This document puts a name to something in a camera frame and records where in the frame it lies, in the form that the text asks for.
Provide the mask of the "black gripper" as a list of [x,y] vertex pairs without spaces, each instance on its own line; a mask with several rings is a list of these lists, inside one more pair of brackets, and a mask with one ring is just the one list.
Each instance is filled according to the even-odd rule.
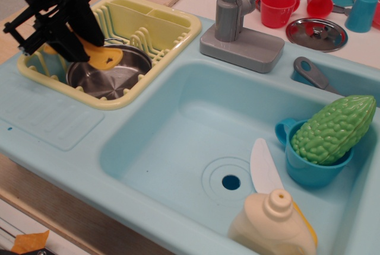
[[[89,6],[91,0],[25,0],[28,8],[13,21],[5,23],[4,33],[18,42],[25,55],[32,55],[46,43],[43,31],[71,26],[82,39],[94,46],[103,46],[104,35]],[[58,28],[47,44],[70,62],[90,60],[83,44],[67,27]]]

